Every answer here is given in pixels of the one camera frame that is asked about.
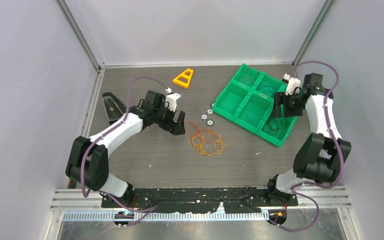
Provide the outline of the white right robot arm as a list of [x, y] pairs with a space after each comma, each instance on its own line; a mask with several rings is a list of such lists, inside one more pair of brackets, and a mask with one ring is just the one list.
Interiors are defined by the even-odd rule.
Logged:
[[333, 113], [333, 91], [322, 85], [323, 76], [307, 74], [303, 80], [284, 74], [285, 91], [274, 96], [275, 117], [298, 117], [306, 112], [310, 134], [297, 152], [292, 169], [267, 183], [266, 202], [282, 205], [303, 185], [332, 188], [343, 175], [352, 145], [339, 133]]

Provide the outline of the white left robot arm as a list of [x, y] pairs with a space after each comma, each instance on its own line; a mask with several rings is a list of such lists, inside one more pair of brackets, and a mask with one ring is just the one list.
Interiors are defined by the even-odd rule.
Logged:
[[104, 193], [114, 197], [121, 207], [133, 202], [133, 186], [109, 170], [110, 155], [132, 136], [151, 125], [174, 136], [185, 134], [184, 119], [181, 111], [175, 118], [177, 106], [182, 95], [149, 90], [138, 105], [127, 107], [113, 93], [102, 95], [109, 127], [90, 137], [79, 136], [72, 144], [65, 174], [81, 186], [82, 195], [88, 197], [90, 191]]

